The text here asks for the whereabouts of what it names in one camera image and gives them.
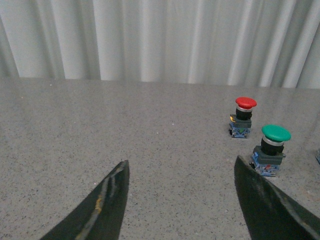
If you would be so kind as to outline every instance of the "white curtain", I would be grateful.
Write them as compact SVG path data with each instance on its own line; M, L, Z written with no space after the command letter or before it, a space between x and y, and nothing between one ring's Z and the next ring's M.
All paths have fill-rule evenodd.
M320 89L320 0L0 0L0 77Z

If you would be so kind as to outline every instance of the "red button cap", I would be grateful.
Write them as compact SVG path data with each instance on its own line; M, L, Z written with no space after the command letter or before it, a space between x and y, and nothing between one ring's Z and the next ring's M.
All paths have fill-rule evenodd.
M235 102L239 105L240 108L243 109L251 109L257 106L256 100L246 96L238 97Z

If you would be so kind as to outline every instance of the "green button cap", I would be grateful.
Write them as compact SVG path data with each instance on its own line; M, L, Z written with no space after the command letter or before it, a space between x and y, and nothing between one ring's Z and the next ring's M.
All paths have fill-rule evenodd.
M265 125L262 127L262 132L268 139L275 142L284 142L291 139L290 132L278 125Z

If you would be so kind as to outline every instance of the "gray countertop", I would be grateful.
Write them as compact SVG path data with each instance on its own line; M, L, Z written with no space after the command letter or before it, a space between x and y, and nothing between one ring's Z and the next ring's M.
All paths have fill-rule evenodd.
M228 132L240 96L257 101L248 139ZM0 239L39 239L121 160L130 185L119 239L250 239L234 163L266 124L292 135L269 179L320 217L319 123L315 89L2 78Z

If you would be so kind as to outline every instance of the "red push button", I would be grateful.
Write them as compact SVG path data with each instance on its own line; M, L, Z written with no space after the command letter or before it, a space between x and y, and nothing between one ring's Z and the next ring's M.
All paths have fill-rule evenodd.
M254 100L250 97L246 97L246 96L238 97L235 100L235 102L238 104L238 106L240 108L243 108L243 109L251 109L251 108L257 106L256 100Z

